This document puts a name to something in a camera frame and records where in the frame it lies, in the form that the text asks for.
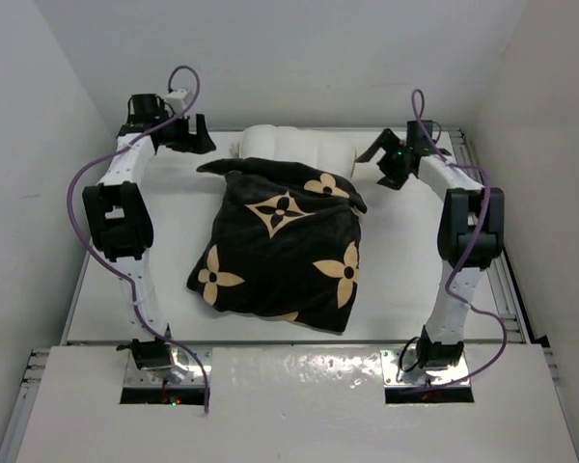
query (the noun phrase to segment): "mounting plate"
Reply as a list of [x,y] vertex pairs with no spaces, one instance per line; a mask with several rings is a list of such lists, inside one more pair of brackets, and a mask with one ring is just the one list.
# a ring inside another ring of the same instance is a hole
[[[380,350],[382,360],[382,378],[386,394],[386,403],[432,403],[432,402],[473,402],[471,382],[469,379],[458,384],[437,389],[431,394],[426,388],[449,383],[457,378],[467,376],[468,367],[465,356],[456,366],[441,369],[414,368],[405,372],[399,368],[399,357],[403,346],[392,346]],[[407,348],[403,364],[411,366],[416,362],[416,347]],[[412,394],[416,389],[420,394]]]
[[[212,349],[207,347],[192,349],[200,361],[204,364],[204,370],[210,378],[212,371]],[[169,391],[172,389],[201,389],[204,387],[204,376],[202,370],[193,359],[188,358],[177,347],[172,347],[172,356],[181,363],[181,368],[186,371],[184,378],[179,384],[167,385]],[[135,366],[132,355],[128,356],[126,370],[124,371],[123,389],[159,389],[163,384],[168,369],[140,370]]]

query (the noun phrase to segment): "wrinkled fabric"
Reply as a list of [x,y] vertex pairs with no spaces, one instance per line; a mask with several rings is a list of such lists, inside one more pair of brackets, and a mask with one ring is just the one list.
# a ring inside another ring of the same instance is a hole
[[210,241],[187,287],[219,312],[282,316],[342,333],[360,275],[353,185],[304,164],[221,159],[198,172],[225,176]]

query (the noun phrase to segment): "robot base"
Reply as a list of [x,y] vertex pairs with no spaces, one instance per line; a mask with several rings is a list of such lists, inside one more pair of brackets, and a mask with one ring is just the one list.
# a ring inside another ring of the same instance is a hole
[[[211,372],[212,349],[194,348],[204,364],[208,377]],[[124,371],[122,404],[204,405],[204,377],[200,367],[184,352],[170,347],[174,368],[138,369],[132,355]]]
[[[455,366],[414,368],[411,371],[403,371],[399,366],[402,350],[403,345],[395,345],[381,350],[386,403],[474,402],[469,379],[445,388],[435,388],[457,378],[467,376],[468,367],[465,356],[461,356]],[[416,348],[413,346],[408,347],[403,354],[403,364],[412,366],[416,359]]]

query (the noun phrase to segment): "metal frame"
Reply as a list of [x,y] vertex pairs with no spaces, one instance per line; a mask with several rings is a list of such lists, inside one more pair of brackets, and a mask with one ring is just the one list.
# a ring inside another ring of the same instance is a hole
[[32,351],[28,359],[19,396],[0,446],[0,463],[15,463],[17,459],[48,357],[49,349],[36,349]]
[[[463,163],[478,166],[476,156],[470,151],[465,134],[458,128],[444,129],[449,132],[455,158]],[[468,175],[476,181],[480,181],[478,173],[469,172]],[[521,312],[521,306],[517,299],[511,270],[505,253],[495,259],[487,270],[487,276],[491,285],[491,291],[495,299],[498,314],[504,318],[509,331],[509,342],[530,342],[525,319]]]
[[[382,361],[382,380],[385,389],[405,389],[408,387],[440,386],[469,374],[465,356],[459,363],[446,369],[412,369],[403,371],[399,360],[403,356],[403,363],[412,365],[417,360],[416,348],[403,345],[393,345],[380,351]],[[470,388],[470,379],[449,386],[452,389]]]
[[90,261],[90,254],[86,253],[84,255],[84,260],[81,263],[81,269],[79,270],[79,277],[77,278],[77,285],[75,286],[73,297],[70,300],[69,314],[67,315],[67,322],[65,323],[65,329],[63,330],[62,336],[60,337],[60,345],[69,345],[70,325],[73,322],[73,317],[75,316],[75,307],[77,306],[77,300],[79,299],[81,287],[84,284],[84,277],[86,276],[86,269],[88,268],[89,261]]

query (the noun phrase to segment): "white table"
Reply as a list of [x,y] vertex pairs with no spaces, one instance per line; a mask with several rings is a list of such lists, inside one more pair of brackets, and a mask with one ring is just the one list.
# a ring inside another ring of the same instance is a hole
[[[468,345],[470,369],[495,346]],[[572,463],[538,345],[510,344],[475,403],[386,405],[376,347],[216,348],[210,413],[121,405],[127,353],[51,350],[17,463]]]
[[[360,154],[378,131],[343,131]],[[333,335],[255,316],[218,313],[185,286],[207,245],[212,220],[221,204],[222,177],[198,174],[197,166],[236,152],[241,132],[211,134],[217,151],[207,155],[162,148],[150,162],[142,194],[154,224],[151,251],[156,294],[180,340],[222,342],[374,342],[408,340],[421,332],[433,308],[441,274],[436,235],[442,203],[412,177],[399,192],[378,186],[374,162],[358,165],[353,182],[369,207],[362,221],[361,281],[347,329]],[[448,133],[439,145],[453,152]],[[92,259],[75,295],[68,341],[122,341],[131,338],[127,311],[117,279]],[[496,313],[489,280],[477,287],[476,306]],[[498,340],[498,325],[470,313],[467,340]]]

